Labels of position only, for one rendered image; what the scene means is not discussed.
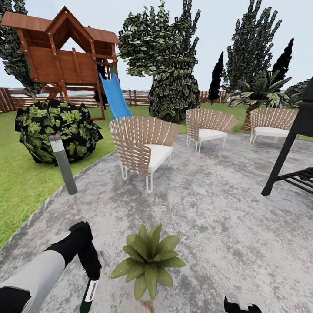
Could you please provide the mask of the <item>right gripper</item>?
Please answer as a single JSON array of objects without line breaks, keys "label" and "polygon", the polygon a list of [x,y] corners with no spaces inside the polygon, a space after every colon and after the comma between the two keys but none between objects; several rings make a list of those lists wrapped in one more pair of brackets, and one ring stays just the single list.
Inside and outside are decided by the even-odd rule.
[{"label": "right gripper", "polygon": [[248,305],[248,311],[241,310],[237,303],[231,303],[227,301],[227,297],[224,297],[224,309],[228,313],[261,313],[258,308],[259,305]]}]

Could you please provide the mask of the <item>insectifuge atomizer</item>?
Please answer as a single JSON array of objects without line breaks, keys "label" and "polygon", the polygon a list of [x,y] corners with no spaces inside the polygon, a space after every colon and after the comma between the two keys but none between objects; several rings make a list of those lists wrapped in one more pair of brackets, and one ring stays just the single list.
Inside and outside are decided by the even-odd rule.
[{"label": "insectifuge atomizer", "polygon": [[90,277],[87,287],[85,290],[85,294],[83,296],[83,300],[80,306],[80,313],[88,313],[94,298],[94,294],[99,282],[99,278],[95,279],[93,276]]}]

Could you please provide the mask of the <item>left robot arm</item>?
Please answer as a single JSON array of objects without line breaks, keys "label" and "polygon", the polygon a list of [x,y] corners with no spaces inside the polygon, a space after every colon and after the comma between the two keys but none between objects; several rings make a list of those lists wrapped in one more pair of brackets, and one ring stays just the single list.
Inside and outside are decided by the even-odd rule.
[{"label": "left robot arm", "polygon": [[0,284],[0,313],[38,313],[57,279],[72,259],[79,255],[87,277],[99,278],[100,256],[112,263],[106,245],[92,244],[91,227],[79,222],[57,236],[44,252]]}]

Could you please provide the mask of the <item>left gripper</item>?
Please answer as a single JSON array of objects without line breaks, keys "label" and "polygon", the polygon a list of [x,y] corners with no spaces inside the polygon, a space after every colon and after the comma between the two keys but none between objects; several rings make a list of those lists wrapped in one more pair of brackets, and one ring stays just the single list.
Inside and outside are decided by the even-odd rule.
[{"label": "left gripper", "polygon": [[92,250],[84,255],[79,256],[79,260],[81,261],[82,266],[84,267],[87,277],[94,277],[95,279],[99,278],[99,270],[101,268],[101,264],[99,262],[98,255],[95,250],[95,246],[93,246]]}]

